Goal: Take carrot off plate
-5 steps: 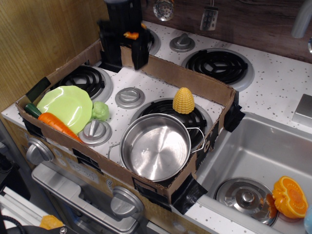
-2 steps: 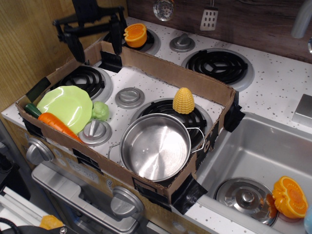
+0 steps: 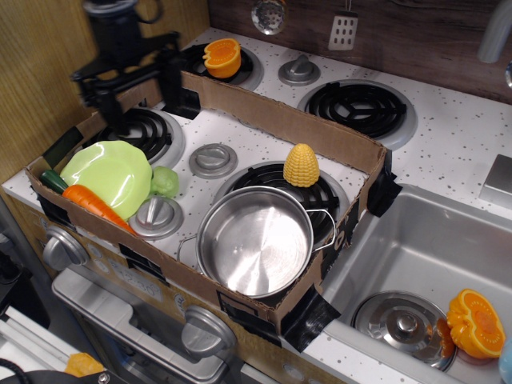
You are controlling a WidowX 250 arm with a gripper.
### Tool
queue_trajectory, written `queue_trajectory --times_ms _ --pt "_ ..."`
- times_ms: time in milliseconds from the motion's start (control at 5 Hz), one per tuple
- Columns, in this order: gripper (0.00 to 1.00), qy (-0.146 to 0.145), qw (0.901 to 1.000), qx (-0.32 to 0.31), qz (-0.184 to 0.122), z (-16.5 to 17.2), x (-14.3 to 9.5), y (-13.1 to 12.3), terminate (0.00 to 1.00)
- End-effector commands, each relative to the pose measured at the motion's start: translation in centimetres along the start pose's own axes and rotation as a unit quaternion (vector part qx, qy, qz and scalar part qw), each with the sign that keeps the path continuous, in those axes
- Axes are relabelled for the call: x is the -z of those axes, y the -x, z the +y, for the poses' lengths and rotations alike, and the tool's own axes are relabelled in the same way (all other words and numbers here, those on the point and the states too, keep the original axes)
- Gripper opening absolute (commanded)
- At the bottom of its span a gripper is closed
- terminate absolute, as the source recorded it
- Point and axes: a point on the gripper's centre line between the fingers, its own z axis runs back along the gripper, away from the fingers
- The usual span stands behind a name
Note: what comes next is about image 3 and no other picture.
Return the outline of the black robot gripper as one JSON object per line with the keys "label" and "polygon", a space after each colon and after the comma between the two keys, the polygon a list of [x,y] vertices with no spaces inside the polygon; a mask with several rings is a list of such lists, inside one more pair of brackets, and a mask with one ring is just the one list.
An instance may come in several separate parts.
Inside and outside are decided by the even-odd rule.
{"label": "black robot gripper", "polygon": [[98,48],[98,56],[83,68],[75,71],[71,79],[83,92],[86,106],[94,107],[116,134],[128,134],[129,129],[121,104],[111,90],[92,90],[98,76],[115,72],[117,76],[108,80],[108,87],[116,87],[126,75],[125,71],[135,67],[141,76],[146,68],[142,60],[156,53],[159,65],[158,85],[169,113],[182,113],[182,60],[178,53],[176,32],[145,38],[141,25],[152,25],[164,13],[163,3],[156,1],[155,15],[144,18],[136,10],[136,1],[84,1],[82,7],[89,19],[90,28]]}

